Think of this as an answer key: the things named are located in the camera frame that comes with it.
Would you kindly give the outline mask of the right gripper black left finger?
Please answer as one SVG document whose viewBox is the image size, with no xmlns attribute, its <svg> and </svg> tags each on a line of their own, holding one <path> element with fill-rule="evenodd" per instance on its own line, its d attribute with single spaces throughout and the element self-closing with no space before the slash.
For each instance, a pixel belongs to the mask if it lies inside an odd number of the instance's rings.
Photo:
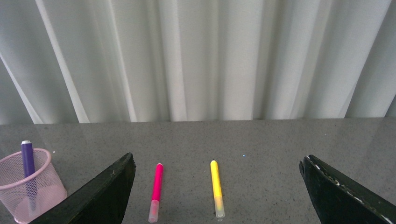
<svg viewBox="0 0 396 224">
<path fill-rule="evenodd" d="M 34 224 L 120 224 L 124 218 L 136 165 L 131 152 L 91 179 Z"/>
</svg>

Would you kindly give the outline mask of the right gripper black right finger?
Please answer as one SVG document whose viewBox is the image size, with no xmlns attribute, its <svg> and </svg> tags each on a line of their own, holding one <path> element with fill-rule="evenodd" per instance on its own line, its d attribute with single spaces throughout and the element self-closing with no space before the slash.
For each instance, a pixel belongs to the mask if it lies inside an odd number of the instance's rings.
<svg viewBox="0 0 396 224">
<path fill-rule="evenodd" d="M 299 163 L 312 205 L 323 224 L 394 224 L 394 204 L 314 155 Z"/>
</svg>

